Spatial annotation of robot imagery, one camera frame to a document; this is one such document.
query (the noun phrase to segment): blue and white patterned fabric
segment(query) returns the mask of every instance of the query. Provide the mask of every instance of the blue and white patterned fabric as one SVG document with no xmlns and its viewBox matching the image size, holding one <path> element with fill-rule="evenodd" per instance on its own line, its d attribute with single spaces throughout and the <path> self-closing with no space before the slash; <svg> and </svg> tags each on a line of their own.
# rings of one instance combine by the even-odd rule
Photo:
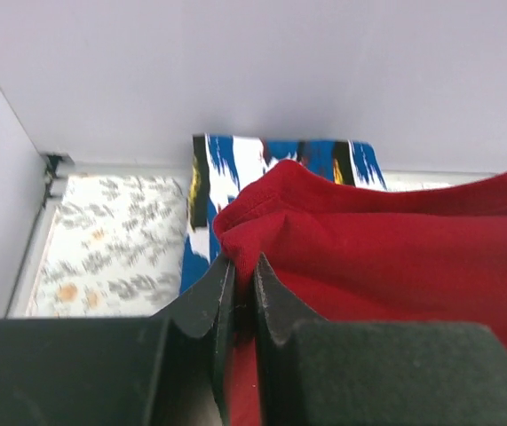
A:
<svg viewBox="0 0 507 426">
<path fill-rule="evenodd" d="M 219 253 L 212 230 L 217 213 L 241 189 L 285 159 L 337 184 L 385 189 L 374 149 L 365 142 L 195 136 L 180 293 L 203 276 Z"/>
</svg>

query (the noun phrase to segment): floral patterned cloth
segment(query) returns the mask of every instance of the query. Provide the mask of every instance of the floral patterned cloth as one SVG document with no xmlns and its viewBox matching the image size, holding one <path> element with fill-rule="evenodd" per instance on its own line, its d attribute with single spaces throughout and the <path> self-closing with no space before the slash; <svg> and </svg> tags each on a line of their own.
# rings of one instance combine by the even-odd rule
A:
<svg viewBox="0 0 507 426">
<path fill-rule="evenodd" d="M 159 311 L 178 295 L 185 233 L 173 178 L 71 176 L 26 316 Z"/>
</svg>

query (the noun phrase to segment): red fabric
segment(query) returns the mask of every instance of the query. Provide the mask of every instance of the red fabric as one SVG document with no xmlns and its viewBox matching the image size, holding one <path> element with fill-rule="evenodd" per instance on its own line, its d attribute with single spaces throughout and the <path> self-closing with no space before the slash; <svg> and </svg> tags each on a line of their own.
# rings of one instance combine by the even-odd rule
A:
<svg viewBox="0 0 507 426">
<path fill-rule="evenodd" d="M 330 320 L 462 320 L 507 347 L 507 173 L 433 191 L 335 185 L 281 162 L 222 210 L 214 230 L 237 303 L 261 252 Z M 259 423 L 253 342 L 234 353 L 232 424 Z"/>
</svg>

